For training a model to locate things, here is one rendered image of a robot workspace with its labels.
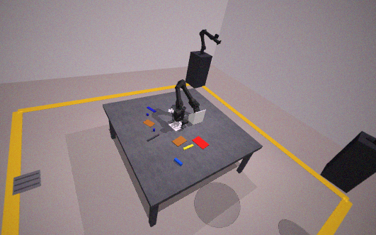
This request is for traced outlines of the orange flat plate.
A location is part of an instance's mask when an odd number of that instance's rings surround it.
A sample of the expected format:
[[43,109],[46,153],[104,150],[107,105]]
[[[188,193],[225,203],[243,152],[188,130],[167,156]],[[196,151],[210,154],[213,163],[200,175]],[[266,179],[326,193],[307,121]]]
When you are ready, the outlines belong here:
[[148,126],[150,126],[150,127],[155,124],[155,123],[153,123],[152,121],[150,121],[148,119],[145,120],[143,123],[146,124],[146,125],[148,125]]

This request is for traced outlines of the red flat rectangular plate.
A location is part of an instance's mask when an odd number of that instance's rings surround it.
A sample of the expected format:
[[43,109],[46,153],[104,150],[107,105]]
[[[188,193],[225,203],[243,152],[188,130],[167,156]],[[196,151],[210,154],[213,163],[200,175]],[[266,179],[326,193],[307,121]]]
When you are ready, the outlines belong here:
[[207,142],[205,142],[199,136],[196,137],[195,139],[193,139],[192,141],[194,141],[202,149],[204,149],[205,147],[207,147],[209,145]]

